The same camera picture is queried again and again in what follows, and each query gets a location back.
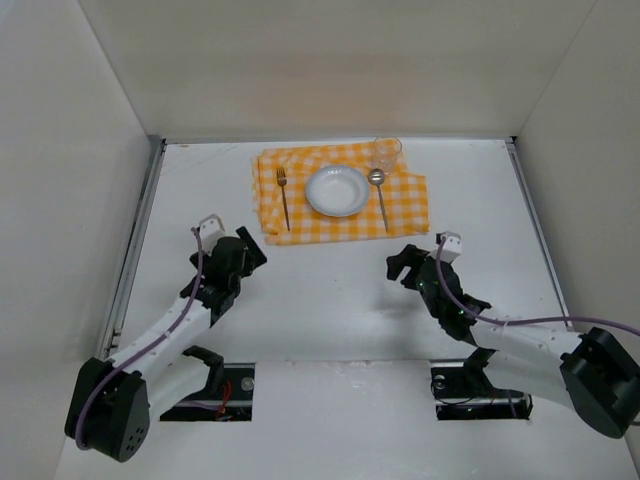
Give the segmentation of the copper fork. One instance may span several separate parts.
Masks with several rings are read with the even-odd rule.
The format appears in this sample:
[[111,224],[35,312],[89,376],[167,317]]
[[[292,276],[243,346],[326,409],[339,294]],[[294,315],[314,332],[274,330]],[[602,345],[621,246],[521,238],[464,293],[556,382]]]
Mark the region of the copper fork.
[[283,205],[286,227],[287,227],[287,230],[290,230],[291,229],[290,218],[289,218],[288,204],[287,204],[287,198],[286,198],[286,192],[285,192],[285,187],[287,185],[287,176],[286,176],[286,171],[283,167],[278,167],[276,169],[276,181],[277,181],[277,185],[281,190],[282,205]]

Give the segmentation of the silver spoon copper handle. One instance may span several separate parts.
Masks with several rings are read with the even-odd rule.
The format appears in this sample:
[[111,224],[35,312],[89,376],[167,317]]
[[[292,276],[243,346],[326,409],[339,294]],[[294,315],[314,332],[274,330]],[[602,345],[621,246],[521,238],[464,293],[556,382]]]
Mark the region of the silver spoon copper handle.
[[383,193],[382,193],[382,186],[384,185],[385,179],[386,179],[386,175],[384,173],[383,170],[379,169],[379,168],[374,168],[371,169],[367,175],[367,179],[369,181],[369,183],[374,186],[377,190],[377,194],[378,194],[378,201],[379,201],[379,206],[380,206],[380,212],[382,215],[382,219],[383,219],[383,224],[384,224],[384,228],[385,231],[387,233],[390,232],[390,228],[389,228],[389,223],[388,223],[388,217],[387,217],[387,213],[386,213],[386,207],[385,207],[385,203],[384,203],[384,197],[383,197]]

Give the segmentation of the white round plate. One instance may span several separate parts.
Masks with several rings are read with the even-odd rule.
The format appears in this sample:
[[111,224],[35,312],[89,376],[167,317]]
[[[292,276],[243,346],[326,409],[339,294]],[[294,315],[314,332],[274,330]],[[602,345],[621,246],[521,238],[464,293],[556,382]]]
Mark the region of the white round plate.
[[329,165],[309,177],[305,195],[316,212],[329,217],[348,217],[366,207],[370,185],[365,176],[353,167]]

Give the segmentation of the clear plastic cup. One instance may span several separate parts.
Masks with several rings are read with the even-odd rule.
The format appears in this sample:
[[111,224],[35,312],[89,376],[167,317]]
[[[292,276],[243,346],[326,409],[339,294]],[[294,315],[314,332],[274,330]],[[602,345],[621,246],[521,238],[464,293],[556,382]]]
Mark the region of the clear plastic cup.
[[382,170],[386,175],[391,174],[402,149],[402,143],[396,137],[377,137],[372,142],[372,167]]

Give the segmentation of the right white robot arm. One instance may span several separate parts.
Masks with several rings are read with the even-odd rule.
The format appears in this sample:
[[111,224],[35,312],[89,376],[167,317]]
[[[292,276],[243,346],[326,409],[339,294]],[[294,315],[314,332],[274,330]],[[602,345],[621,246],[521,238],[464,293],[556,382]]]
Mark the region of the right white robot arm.
[[622,438],[639,416],[639,365],[609,332],[611,322],[593,319],[580,333],[557,328],[557,317],[487,318],[490,303],[465,293],[453,269],[460,238],[442,234],[437,243],[430,252],[405,246],[387,258],[386,276],[418,292],[449,337],[474,347],[464,364],[474,394],[532,394],[565,406],[606,437]]

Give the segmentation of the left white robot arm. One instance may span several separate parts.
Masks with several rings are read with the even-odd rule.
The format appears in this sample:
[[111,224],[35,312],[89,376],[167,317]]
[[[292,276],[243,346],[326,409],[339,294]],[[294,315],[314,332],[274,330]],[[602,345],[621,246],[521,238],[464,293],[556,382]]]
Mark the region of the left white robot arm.
[[[193,228],[195,276],[162,318],[123,350],[80,368],[64,427],[79,449],[124,463],[167,411],[202,406],[224,413],[233,393],[224,359],[196,340],[231,309],[242,280],[267,258],[246,228],[226,235],[212,230],[213,221]],[[217,396],[218,406],[192,401],[199,393]]]

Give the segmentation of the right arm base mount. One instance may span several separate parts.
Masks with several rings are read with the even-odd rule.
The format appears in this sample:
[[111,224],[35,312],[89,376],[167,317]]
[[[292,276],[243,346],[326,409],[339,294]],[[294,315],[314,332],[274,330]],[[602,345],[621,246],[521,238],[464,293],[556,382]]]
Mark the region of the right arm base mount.
[[468,358],[431,363],[430,390],[439,421],[528,420],[529,394],[495,388],[485,369],[495,352],[477,348]]

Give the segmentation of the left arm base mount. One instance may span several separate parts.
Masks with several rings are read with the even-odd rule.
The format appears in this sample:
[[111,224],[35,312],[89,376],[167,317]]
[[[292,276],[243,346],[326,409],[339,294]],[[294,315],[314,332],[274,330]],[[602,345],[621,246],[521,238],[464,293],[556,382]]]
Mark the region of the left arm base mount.
[[203,347],[192,346],[183,356],[208,368],[200,390],[163,413],[161,422],[249,422],[252,420],[256,368],[254,363],[226,363]]

